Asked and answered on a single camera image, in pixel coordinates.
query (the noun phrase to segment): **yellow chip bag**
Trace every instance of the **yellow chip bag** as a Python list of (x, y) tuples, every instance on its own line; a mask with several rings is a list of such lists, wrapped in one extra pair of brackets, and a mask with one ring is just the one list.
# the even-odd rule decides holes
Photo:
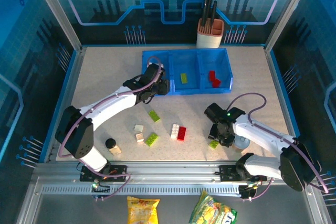
[(159, 224), (156, 210), (159, 199), (137, 199), (127, 196), (128, 224)]

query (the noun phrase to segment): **white lego brick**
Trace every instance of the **white lego brick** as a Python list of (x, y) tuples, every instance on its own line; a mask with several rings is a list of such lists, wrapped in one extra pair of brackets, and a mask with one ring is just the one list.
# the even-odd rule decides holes
[(173, 124), (172, 134), (170, 136), (171, 139), (173, 140), (177, 139), (177, 135), (179, 134), (179, 129), (180, 129), (180, 126), (178, 124)]
[(135, 130), (135, 131), (140, 131), (140, 132), (142, 132), (142, 131), (143, 131), (143, 125), (138, 125), (138, 124), (136, 124), (136, 125), (134, 126), (134, 130)]
[(136, 137), (138, 143), (143, 142), (143, 134), (142, 133), (139, 133), (139, 134), (135, 135), (135, 137)]

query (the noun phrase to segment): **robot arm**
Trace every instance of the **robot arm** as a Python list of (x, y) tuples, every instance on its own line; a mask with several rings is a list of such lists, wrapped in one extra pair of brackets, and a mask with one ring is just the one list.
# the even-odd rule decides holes
[[(158, 70), (158, 65), (149, 64), (144, 74), (127, 80), (116, 92), (107, 96), (111, 97), (112, 95), (115, 95), (116, 97), (106, 103), (103, 103), (101, 106), (93, 110), (92, 113), (89, 113), (85, 118), (83, 118), (65, 144), (67, 151), (69, 151), (74, 158), (80, 159), (96, 172), (102, 170), (107, 163), (107, 160), (94, 147), (93, 132), (103, 122), (110, 119), (120, 111), (130, 108), (140, 102), (145, 102), (148, 99), (150, 102), (156, 94), (166, 95), (169, 92), (170, 83), (169, 80), (162, 79), (165, 74), (163, 67), (161, 67), (159, 78), (155, 83), (146, 89), (136, 92), (136, 90), (147, 86), (155, 78)], [(67, 107), (58, 125), (55, 135), (56, 140), (62, 143), (74, 123), (100, 101), (89, 106), (81, 107), (80, 109), (76, 109), (73, 106)]]
[(236, 163), (236, 171), (241, 179), (257, 175), (268, 176), (283, 179), (294, 190), (304, 190), (315, 178), (315, 174), (289, 143), (297, 145), (309, 157), (314, 167), (321, 170), (314, 147), (306, 138), (300, 136), (296, 139), (275, 131), (254, 119), (249, 119), (246, 113), (238, 108), (226, 111), (213, 103), (204, 113), (213, 122), (208, 138), (230, 147), (235, 141), (236, 134), (250, 139), (275, 156), (260, 157), (253, 153), (245, 154)]

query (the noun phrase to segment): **green chip bag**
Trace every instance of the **green chip bag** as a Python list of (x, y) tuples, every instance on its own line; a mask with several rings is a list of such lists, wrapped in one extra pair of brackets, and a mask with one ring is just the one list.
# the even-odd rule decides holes
[(191, 214), (189, 224), (236, 224), (237, 211), (215, 200), (203, 191)]

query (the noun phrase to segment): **glass panel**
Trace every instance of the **glass panel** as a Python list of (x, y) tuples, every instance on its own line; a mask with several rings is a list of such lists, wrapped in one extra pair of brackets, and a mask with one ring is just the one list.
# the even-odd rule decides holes
[(44, 0), (0, 0), (0, 27), (0, 222), (14, 223), (73, 49)]
[[(216, 0), (223, 43), (263, 44), (287, 0)], [(203, 0), (60, 0), (83, 44), (195, 43)]]
[[(336, 153), (336, 0), (301, 0), (274, 46), (301, 135), (320, 155), (323, 178), (335, 178)], [(333, 179), (327, 180), (335, 204)]]

